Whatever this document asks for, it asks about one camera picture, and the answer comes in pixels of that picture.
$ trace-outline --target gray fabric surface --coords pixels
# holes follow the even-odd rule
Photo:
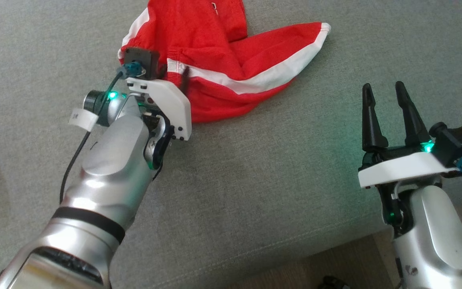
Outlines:
[[[288,89],[169,148],[114,258],[116,289],[224,287],[383,227],[377,192],[357,181],[365,82],[392,144],[404,139],[397,80],[427,127],[462,126],[462,1],[244,3],[251,34],[313,21],[332,32]],[[0,270],[57,207],[83,137],[67,117],[106,87],[145,6],[0,0]],[[462,201],[462,179],[444,188]]]

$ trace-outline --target red garment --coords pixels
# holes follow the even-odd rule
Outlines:
[[[159,51],[167,80],[190,67],[192,121],[243,115],[285,88],[319,52],[330,26],[312,22],[247,36],[241,0],[150,0],[122,41]]]

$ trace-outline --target black band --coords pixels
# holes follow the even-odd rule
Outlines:
[[[114,236],[119,241],[119,244],[122,243],[124,236],[126,236],[126,231],[121,225],[101,214],[89,210],[59,207],[51,218],[70,218],[89,223]]]

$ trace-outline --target white cable label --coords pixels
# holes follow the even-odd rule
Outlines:
[[[75,108],[72,110],[69,124],[79,126],[80,128],[91,132],[98,118],[99,117],[95,113],[91,113],[90,111],[82,108]]]

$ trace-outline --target green glowing light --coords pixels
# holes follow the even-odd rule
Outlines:
[[[118,95],[119,95],[119,94],[116,93],[116,92],[110,92],[110,93],[108,93],[108,98],[109,98],[110,100],[116,99]]]
[[[434,146],[434,143],[430,140],[428,142],[421,143],[421,146],[422,146],[422,151],[426,153],[430,153],[432,150],[432,147]]]

